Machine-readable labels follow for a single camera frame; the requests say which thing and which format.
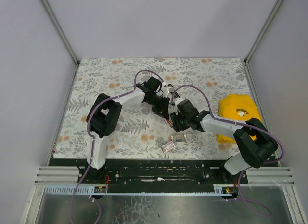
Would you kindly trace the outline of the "small pink white stapler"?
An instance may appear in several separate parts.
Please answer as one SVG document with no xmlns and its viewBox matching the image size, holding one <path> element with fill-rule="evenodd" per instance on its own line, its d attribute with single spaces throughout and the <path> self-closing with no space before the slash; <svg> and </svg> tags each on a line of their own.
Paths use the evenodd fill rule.
<svg viewBox="0 0 308 224">
<path fill-rule="evenodd" d="M 172 122 L 172 120 L 170 119 L 170 116 L 168 116 L 167 118 L 165 118 L 165 121 L 166 121 L 166 123 L 167 123 L 170 127 L 173 127 L 173 122 Z"/>
</svg>

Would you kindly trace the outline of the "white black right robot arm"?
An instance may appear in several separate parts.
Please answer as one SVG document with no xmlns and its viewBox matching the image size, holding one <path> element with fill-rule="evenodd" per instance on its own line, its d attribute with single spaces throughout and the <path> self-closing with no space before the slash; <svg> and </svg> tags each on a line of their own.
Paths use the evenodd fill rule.
<svg viewBox="0 0 308 224">
<path fill-rule="evenodd" d="M 267 131 L 261 121 L 251 118 L 246 122 L 238 122 L 214 116 L 207 111 L 173 112 L 170 114 L 176 132 L 188 128 L 200 132 L 212 132 L 233 139 L 239 153 L 224 163 L 225 170 L 236 175 L 248 168 L 260 168 L 278 149 L 278 141 Z"/>
</svg>

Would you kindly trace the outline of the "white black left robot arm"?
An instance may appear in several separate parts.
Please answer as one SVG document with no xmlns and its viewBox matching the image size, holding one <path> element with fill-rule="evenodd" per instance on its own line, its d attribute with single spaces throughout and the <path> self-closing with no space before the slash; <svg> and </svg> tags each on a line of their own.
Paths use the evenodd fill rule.
<svg viewBox="0 0 308 224">
<path fill-rule="evenodd" d="M 170 98 L 167 92 L 162 95 L 148 83 L 137 84 L 137 87 L 124 94 L 110 97 L 101 93 L 96 98 L 87 116 L 87 132 L 92 144 L 87 163 L 99 170 L 106 162 L 106 146 L 108 136 L 118 124 L 121 111 L 127 107 L 147 103 L 152 111 L 165 119 L 169 119 Z"/>
</svg>

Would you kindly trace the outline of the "red white staple box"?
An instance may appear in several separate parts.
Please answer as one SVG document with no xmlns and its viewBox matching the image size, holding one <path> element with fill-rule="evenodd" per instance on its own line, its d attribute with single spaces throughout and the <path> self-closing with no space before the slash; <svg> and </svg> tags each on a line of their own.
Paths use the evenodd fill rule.
<svg viewBox="0 0 308 224">
<path fill-rule="evenodd" d="M 172 141 L 170 141 L 170 142 L 164 144 L 161 148 L 162 148 L 162 151 L 164 153 L 166 153 L 166 152 L 169 152 L 172 149 L 174 149 L 175 148 L 175 144 Z"/>
</svg>

